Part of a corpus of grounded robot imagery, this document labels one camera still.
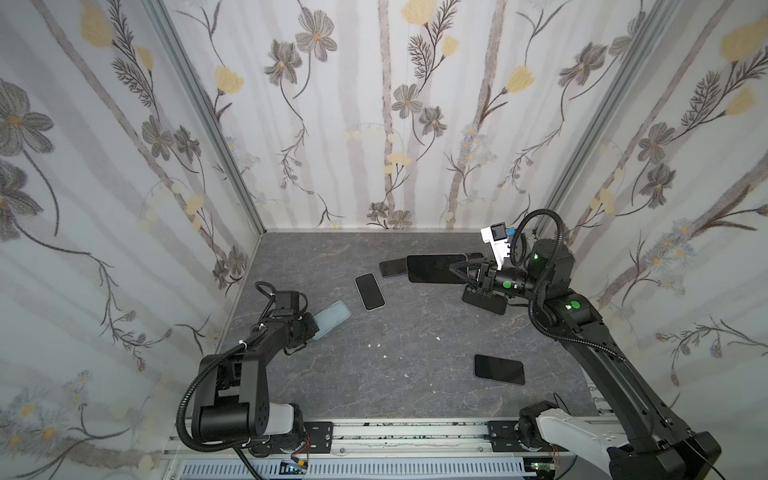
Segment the black phone case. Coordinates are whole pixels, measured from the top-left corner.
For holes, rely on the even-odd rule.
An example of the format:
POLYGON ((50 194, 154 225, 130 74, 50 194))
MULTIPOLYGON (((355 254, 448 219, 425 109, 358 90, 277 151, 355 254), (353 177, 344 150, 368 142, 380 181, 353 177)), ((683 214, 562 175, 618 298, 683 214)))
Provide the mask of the black phone case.
POLYGON ((462 294, 462 301, 496 315, 504 315, 507 309, 507 301, 503 296, 482 291, 478 292, 470 286, 465 288, 462 294))

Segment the purple cased phone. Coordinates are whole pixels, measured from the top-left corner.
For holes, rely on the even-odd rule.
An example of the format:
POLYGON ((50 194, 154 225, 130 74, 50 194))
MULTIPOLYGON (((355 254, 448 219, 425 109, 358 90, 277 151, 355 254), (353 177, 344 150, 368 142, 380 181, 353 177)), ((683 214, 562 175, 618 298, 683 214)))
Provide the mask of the purple cased phone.
POLYGON ((524 364, 517 360, 477 354, 474 356, 474 375, 477 378, 524 385, 524 364))
POLYGON ((454 263, 482 259, 479 252, 469 254, 417 254, 406 257, 408 280, 416 284, 463 284, 449 266, 454 263))

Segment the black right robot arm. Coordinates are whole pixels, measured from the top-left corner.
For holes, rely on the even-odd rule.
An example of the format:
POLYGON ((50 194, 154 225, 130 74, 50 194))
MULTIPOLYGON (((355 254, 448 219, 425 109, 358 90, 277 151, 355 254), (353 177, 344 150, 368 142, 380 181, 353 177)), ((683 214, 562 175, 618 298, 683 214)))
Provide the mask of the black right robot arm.
POLYGON ((457 262, 452 274, 481 296, 524 298, 528 318, 560 343, 589 376, 621 427, 608 433, 541 403, 521 433, 561 446, 613 479, 703 479, 722 453, 707 431, 696 432, 664 403, 614 341, 590 301, 570 286, 575 265, 565 226, 549 209, 528 213, 510 229, 481 231, 492 259, 457 262))

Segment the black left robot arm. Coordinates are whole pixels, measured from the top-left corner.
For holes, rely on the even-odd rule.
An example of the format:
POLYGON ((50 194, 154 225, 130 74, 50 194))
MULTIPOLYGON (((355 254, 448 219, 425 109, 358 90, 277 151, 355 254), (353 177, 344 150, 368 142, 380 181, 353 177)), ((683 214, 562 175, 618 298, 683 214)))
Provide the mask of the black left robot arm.
POLYGON ((180 441, 198 452, 306 445, 300 407, 270 400, 267 367, 280 353, 291 356, 319 332, 305 294, 265 281, 255 288, 267 304, 249 335, 233 347, 204 357, 183 394, 175 426, 180 441))

